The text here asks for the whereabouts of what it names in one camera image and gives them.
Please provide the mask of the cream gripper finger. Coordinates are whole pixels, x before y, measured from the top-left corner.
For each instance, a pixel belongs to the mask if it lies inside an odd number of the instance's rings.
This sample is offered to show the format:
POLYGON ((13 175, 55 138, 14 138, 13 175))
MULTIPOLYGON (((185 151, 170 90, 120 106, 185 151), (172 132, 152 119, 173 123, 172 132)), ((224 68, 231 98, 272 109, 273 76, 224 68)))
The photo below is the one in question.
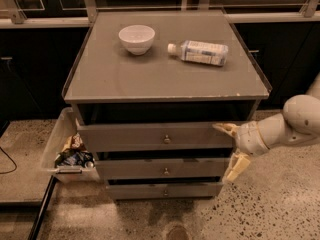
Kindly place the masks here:
POLYGON ((250 156, 241 152, 233 153, 228 167, 224 173, 222 182, 233 182, 242 172, 244 172, 247 167, 250 165, 251 159, 250 156))
POLYGON ((237 134, 239 126, 233 123, 213 123, 212 127, 234 138, 237 134))

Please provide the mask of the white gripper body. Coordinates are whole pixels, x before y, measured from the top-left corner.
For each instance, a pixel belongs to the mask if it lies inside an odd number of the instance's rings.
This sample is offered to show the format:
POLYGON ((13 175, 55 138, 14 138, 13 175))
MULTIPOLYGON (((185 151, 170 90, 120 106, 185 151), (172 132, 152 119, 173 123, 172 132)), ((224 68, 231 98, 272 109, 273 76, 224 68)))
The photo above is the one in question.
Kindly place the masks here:
POLYGON ((269 151, 264 143, 256 121, 244 123, 238 127, 235 134, 237 148, 248 155, 263 155, 269 151))

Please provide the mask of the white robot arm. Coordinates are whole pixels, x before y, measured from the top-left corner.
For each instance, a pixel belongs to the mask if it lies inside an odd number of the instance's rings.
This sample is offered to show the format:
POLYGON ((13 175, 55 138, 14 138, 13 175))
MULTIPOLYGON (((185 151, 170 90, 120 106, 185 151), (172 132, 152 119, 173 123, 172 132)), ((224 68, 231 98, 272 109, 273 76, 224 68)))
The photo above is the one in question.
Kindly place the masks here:
POLYGON ((222 182, 233 182, 251 163, 253 156, 280 146, 310 146, 320 142, 320 73, 304 95, 288 99, 281 112, 241 125, 214 123, 212 127, 235 141, 236 150, 222 182))

